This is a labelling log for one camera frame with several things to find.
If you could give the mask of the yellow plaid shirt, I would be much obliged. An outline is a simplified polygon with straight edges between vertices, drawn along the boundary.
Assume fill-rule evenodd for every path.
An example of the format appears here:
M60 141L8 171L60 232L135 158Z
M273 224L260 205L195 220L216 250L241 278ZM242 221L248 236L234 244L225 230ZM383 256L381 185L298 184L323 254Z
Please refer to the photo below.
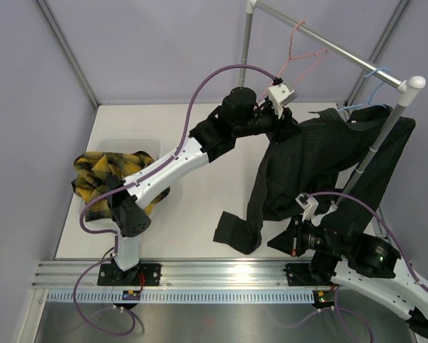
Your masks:
M143 168L152 164L155 160L145 151L137 151L133 154L118 152L87 151L78 156L73 163L76 178L71 182L75 195L82 198L85 205L108 191L106 181L109 177L117 177L119 180L140 172ZM166 188L145 208L145 213L150 215L154 205L158 204L169 195L170 188ZM106 199L102 199L92 205L84 215L84 222L92 222L99 219L110 219L111 211Z

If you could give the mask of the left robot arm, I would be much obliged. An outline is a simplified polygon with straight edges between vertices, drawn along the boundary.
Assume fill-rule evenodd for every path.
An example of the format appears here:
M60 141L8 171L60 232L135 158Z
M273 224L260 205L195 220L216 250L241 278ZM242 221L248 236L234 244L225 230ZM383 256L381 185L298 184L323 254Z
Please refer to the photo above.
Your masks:
M151 225L146 207L172 183L231 151L238 138L266 134L282 142L298 131L288 104L297 98L292 86L269 87L261 103L249 88L238 86L208 117L186 134L179 146L124 180L106 181L107 205L118 227L114 256L101 266L101 286L143 286L148 271L141 266L139 238Z

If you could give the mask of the dark pinstripe shirt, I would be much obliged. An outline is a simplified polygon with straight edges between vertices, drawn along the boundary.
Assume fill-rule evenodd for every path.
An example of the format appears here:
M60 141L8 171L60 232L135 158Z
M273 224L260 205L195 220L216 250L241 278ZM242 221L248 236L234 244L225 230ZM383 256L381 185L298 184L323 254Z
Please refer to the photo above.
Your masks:
M281 222L302 213L295 200L299 194L335 189L339 172L363 160L391 110L371 106L353 111L345 122L336 109L328 108L315 112L317 118L301 122L301 134L270 144L258 168L246 219L223 212L213 241L251 254L261 245L263 222ZM377 209L415 126L414 119L399 118L349 194ZM371 219L365 208L345 199L323 218L321 226L329 234L342 234L348 242Z

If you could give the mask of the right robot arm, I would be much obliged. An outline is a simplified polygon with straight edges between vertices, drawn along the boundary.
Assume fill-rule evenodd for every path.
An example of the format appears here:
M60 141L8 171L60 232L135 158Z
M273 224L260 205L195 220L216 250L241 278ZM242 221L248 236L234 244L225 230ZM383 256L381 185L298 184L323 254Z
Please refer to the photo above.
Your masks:
M428 339L428 281L383 239L360 234L353 247L335 250L328 237L296 220L267 245L291 257L314 252L309 262L285 265L290 286L335 284L352 289L388 308L415 334Z

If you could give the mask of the blue wire hanger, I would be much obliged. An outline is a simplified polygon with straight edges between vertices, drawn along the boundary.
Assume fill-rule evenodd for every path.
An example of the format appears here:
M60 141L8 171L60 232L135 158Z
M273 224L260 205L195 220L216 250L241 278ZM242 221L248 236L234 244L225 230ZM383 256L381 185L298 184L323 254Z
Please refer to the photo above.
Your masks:
M365 93L364 88L372 79L376 79L380 71L389 73L390 69L387 67L378 67L374 71L364 72L354 89L350 92L347 100L337 109L340 114L351 114L353 111L360 110L364 107L373 105L376 93L385 85L384 81L376 81L375 87L370 89L368 94Z

